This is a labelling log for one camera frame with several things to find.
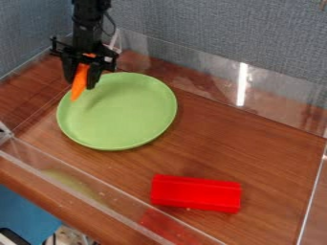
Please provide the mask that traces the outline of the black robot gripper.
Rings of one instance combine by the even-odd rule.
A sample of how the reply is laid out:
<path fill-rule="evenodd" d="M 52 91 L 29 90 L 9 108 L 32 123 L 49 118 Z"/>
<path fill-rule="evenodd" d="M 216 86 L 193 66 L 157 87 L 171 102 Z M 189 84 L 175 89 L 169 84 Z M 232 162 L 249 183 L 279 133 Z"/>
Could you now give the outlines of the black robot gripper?
<path fill-rule="evenodd" d="M 50 53 L 61 59 L 64 77 L 68 83 L 73 83 L 78 63 L 97 62 L 89 65 L 86 72 L 86 89 L 92 90 L 98 82 L 102 69 L 113 69 L 117 53 L 109 50 L 101 40 L 93 36 L 53 36 L 49 40 Z"/>

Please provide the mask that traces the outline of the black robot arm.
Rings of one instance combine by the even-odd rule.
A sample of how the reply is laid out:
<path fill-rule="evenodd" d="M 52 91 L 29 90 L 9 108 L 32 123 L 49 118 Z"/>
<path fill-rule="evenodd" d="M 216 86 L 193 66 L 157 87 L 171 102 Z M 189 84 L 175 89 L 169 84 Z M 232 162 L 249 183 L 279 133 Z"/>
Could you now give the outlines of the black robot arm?
<path fill-rule="evenodd" d="M 85 88 L 96 87 L 102 71 L 113 72 L 118 54 L 102 44 L 104 18 L 114 26 L 108 15 L 110 0 L 72 0 L 73 35 L 70 38 L 53 36 L 50 53 L 60 57 L 64 78 L 73 83 L 77 66 L 88 66 Z"/>

